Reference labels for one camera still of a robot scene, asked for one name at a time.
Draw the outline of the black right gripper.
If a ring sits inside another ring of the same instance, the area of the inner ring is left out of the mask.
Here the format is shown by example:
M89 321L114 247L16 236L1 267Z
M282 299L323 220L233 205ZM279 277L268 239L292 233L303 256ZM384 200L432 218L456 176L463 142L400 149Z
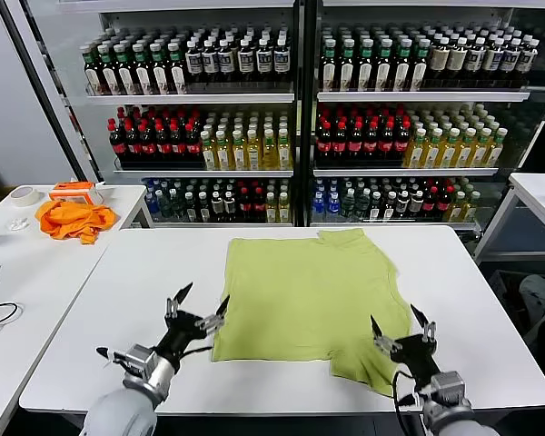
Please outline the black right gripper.
M383 354L390 354L393 362L406 365L417 386L427 386L431 377L441 372L433 359L437 350L436 322L429 321L413 304L411 310L422 333L395 341L382 333L379 324L371 316L373 343Z

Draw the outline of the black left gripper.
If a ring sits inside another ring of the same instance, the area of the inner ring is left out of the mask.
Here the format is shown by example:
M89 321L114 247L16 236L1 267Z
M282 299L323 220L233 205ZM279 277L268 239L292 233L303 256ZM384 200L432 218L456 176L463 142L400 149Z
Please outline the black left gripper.
M190 282L173 298L166 299L164 322L167 332L156 345L156 354L166 359L175 371L180 369L180 360L192 341L203 340L207 333L215 333L223 326L230 301L230 296L227 295L216 312L205 318L188 312L178 312L192 287L193 283Z

